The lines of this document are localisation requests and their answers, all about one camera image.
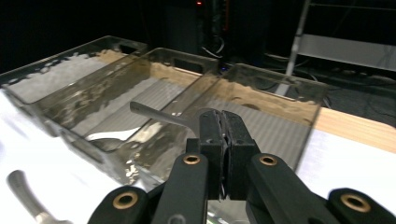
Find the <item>white table surface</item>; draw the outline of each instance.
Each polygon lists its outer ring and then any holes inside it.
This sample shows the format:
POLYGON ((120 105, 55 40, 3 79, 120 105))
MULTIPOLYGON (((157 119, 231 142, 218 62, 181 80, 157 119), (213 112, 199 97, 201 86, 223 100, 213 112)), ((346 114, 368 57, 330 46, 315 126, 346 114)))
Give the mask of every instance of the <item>white table surface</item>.
MULTIPOLYGON (((26 173, 36 197, 58 219, 87 223, 96 206, 119 186, 50 137, 0 92, 1 223, 35 223, 7 185, 14 170, 26 173)), ((298 176, 316 194, 352 188, 370 195, 396 214, 396 154, 314 130, 298 176)))

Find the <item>wooden table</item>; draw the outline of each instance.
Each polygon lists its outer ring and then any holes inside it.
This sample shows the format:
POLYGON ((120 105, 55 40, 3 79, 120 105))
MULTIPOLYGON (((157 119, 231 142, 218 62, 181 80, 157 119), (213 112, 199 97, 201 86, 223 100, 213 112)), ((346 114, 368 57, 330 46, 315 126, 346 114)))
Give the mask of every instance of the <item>wooden table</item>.
POLYGON ((314 128, 396 153, 396 129, 384 123, 322 108, 314 128))

